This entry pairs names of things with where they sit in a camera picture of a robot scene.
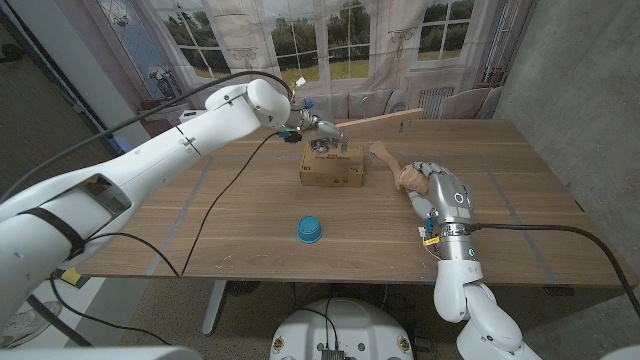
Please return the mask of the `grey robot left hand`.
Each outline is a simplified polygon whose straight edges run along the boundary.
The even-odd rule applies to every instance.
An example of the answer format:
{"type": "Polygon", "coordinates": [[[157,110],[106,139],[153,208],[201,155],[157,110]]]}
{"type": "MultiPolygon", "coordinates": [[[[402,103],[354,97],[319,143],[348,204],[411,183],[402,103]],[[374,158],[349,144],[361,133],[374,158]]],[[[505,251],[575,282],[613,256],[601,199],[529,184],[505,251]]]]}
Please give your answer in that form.
{"type": "Polygon", "coordinates": [[[285,127],[302,136],[309,136],[309,146],[316,154],[338,149],[342,154],[348,150],[348,137],[328,119],[308,110],[292,110],[285,127]]]}

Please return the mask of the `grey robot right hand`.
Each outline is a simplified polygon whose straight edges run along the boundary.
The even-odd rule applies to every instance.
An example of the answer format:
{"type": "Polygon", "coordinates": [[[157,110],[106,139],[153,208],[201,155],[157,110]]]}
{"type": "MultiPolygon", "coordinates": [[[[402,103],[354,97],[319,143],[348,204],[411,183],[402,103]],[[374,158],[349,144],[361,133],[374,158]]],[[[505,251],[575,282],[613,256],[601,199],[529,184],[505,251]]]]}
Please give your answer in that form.
{"type": "Polygon", "coordinates": [[[439,239],[441,260],[475,260],[470,228],[473,207],[471,190],[449,169],[431,162],[414,162],[412,170],[428,181],[428,193],[409,190],[414,211],[423,220],[432,220],[439,239]]]}

